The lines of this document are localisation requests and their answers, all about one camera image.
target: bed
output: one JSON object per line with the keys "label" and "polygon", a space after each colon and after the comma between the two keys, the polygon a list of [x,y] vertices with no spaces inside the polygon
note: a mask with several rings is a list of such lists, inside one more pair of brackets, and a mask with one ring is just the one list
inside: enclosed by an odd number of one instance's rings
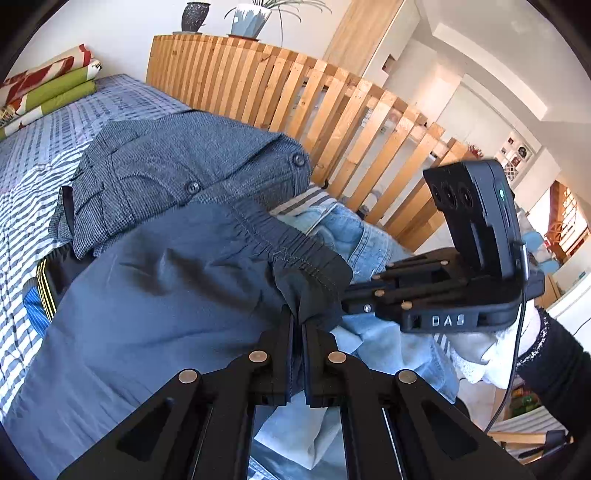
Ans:
{"label": "bed", "polygon": [[[393,93],[321,60],[244,39],[156,36],[147,84],[117,75],[98,80],[97,89],[0,142],[0,420],[41,346],[23,285],[58,246],[47,227],[59,187],[108,121],[197,108],[283,131],[310,152],[316,186],[273,213],[335,198],[353,211],[367,204],[366,220],[410,250],[443,223],[423,168],[470,158],[467,146],[441,141],[443,128],[426,127],[428,119]],[[381,197],[372,191],[380,181]]]}
{"label": "bed", "polygon": [[186,109],[145,83],[116,75],[98,80],[95,94],[0,142],[0,420],[41,346],[22,304],[22,286],[59,245],[47,233],[59,187],[108,121],[155,119]]}

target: cable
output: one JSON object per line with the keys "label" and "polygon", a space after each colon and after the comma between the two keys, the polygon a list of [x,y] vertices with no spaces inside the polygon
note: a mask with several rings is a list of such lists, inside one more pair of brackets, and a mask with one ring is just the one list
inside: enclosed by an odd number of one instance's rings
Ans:
{"label": "cable", "polygon": [[527,304],[527,298],[525,297],[525,289],[521,291],[521,310],[519,311],[519,323],[517,324],[517,337],[515,338],[515,349],[513,351],[513,363],[511,365],[511,374],[509,376],[509,385],[507,386],[507,390],[505,392],[505,396],[503,396],[503,401],[499,408],[497,409],[496,413],[494,414],[493,418],[487,425],[484,430],[484,433],[488,433],[489,430],[492,428],[494,423],[496,422],[497,418],[505,408],[507,400],[511,396],[511,387],[513,386],[513,382],[515,380],[515,373],[517,371],[517,358],[519,356],[519,343],[521,341],[521,331],[523,330],[523,324],[525,321],[525,305]]}
{"label": "cable", "polygon": [[577,335],[577,333],[579,333],[581,331],[581,328],[583,328],[585,325],[587,325],[589,322],[591,322],[591,319],[587,319],[579,328],[577,328],[577,331],[574,332],[573,337],[575,335]]}

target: green blanket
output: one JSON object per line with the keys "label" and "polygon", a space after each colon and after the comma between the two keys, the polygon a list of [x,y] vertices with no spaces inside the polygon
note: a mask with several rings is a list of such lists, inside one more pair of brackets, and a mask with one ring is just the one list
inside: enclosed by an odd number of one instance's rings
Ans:
{"label": "green blanket", "polygon": [[18,117],[18,119],[11,124],[0,128],[0,141],[12,135],[14,132],[19,131],[21,128],[33,123],[35,120],[40,119],[42,116],[55,112],[59,108],[95,92],[96,85],[94,81],[91,80],[89,82],[84,82],[81,85],[68,90],[67,92],[61,93],[60,95],[57,95],[46,102],[43,102],[41,105],[34,108],[30,112]]}
{"label": "green blanket", "polygon": [[74,87],[88,80],[92,80],[100,72],[101,68],[100,61],[93,60],[86,67],[73,70],[70,73],[44,83],[40,87],[12,101],[7,106],[0,108],[0,127],[4,127],[4,125],[17,120],[43,102],[51,100],[68,90],[72,90]]}

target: jeans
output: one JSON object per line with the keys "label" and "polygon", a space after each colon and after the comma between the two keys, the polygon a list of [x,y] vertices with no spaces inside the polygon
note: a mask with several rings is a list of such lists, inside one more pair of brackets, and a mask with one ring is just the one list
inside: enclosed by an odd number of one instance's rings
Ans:
{"label": "jeans", "polygon": [[[340,203],[313,206],[278,219],[337,252],[353,270],[353,283],[368,281],[388,263],[410,256],[390,235]],[[339,350],[358,357],[371,369],[388,374],[414,370],[443,397],[455,401],[459,381],[432,335],[402,333],[397,323],[373,313],[344,315],[332,334]],[[284,480],[345,478],[340,428],[338,408],[310,409],[302,392],[265,422],[255,437],[252,457]]]}

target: person's arm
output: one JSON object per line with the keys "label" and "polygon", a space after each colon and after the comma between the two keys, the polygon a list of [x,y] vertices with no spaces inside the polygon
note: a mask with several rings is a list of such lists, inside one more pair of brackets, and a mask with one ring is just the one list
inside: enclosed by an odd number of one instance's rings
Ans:
{"label": "person's arm", "polygon": [[591,358],[565,328],[539,309],[539,322],[531,323],[538,335],[534,340],[531,330],[522,335],[531,345],[519,356],[517,373],[540,397],[548,411],[564,425],[575,439],[585,435],[591,427]]}

